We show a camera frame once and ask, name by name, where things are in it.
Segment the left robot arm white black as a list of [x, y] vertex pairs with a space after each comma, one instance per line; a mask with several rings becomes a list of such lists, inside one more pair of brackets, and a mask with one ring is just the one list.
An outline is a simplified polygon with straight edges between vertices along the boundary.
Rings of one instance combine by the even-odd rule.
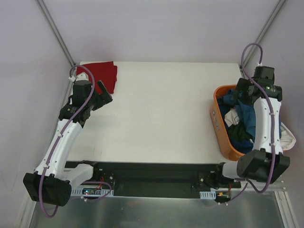
[[102, 81], [97, 82], [102, 92], [96, 91], [88, 73], [72, 77], [72, 82], [72, 94], [60, 110], [56, 134], [45, 157], [33, 173], [26, 173], [23, 178], [33, 201], [61, 207], [67, 204], [72, 190], [83, 182], [95, 185], [100, 181], [100, 172], [86, 162], [68, 172], [64, 169], [73, 144], [91, 112], [113, 100]]

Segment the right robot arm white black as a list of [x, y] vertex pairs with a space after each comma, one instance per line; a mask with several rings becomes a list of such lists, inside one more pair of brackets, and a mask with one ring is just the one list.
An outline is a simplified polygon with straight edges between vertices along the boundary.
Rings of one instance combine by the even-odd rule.
[[215, 95], [218, 142], [228, 159], [214, 175], [218, 187], [233, 178], [271, 184], [290, 166], [280, 142], [282, 88], [274, 82], [274, 68], [257, 66], [252, 78]]

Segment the dark green t shirt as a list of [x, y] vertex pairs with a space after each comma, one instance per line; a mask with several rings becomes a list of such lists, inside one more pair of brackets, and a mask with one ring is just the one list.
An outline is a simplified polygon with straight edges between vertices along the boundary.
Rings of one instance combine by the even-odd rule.
[[230, 139], [236, 141], [243, 141], [252, 139], [252, 135], [246, 131], [246, 127], [243, 123], [238, 123], [237, 125], [231, 125], [228, 128], [228, 136]]

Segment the teal blue t shirt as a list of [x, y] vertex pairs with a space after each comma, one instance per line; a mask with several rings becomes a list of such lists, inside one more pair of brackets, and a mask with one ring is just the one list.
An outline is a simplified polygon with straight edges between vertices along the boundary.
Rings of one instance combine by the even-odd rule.
[[251, 140], [254, 141], [256, 136], [256, 114], [253, 105], [233, 102], [233, 93], [234, 89], [230, 89], [224, 96], [217, 99], [221, 116], [224, 120], [225, 114], [230, 111], [230, 109], [236, 109], [240, 119], [244, 122], [243, 124], [246, 127], [246, 131], [252, 135]]

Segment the white t shirt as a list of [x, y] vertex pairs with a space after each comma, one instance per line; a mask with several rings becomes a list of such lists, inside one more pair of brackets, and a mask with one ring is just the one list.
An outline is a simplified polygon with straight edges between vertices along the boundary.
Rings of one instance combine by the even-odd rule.
[[225, 114], [224, 121], [228, 127], [244, 123], [243, 120], [240, 119], [236, 109], [230, 109], [230, 111]]

